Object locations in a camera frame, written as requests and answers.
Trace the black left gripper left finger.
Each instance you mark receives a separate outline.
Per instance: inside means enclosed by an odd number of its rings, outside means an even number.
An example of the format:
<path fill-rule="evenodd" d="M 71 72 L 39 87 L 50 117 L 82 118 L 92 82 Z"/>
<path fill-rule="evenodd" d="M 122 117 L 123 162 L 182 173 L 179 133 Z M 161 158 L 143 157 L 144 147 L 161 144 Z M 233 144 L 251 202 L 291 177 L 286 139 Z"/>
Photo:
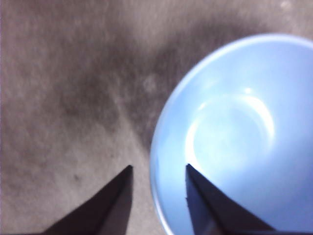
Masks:
<path fill-rule="evenodd" d="M 92 198 L 44 235 L 125 235 L 133 202 L 133 167 L 125 167 Z"/>

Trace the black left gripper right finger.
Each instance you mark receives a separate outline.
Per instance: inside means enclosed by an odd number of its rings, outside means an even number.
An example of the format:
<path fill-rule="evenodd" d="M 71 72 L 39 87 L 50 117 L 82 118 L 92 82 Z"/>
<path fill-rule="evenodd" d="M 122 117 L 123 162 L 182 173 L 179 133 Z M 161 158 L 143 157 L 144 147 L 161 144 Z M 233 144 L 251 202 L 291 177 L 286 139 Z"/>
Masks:
<path fill-rule="evenodd" d="M 187 205 L 194 233 L 223 235 L 278 235 L 268 223 L 236 203 L 191 164 L 185 168 Z"/>

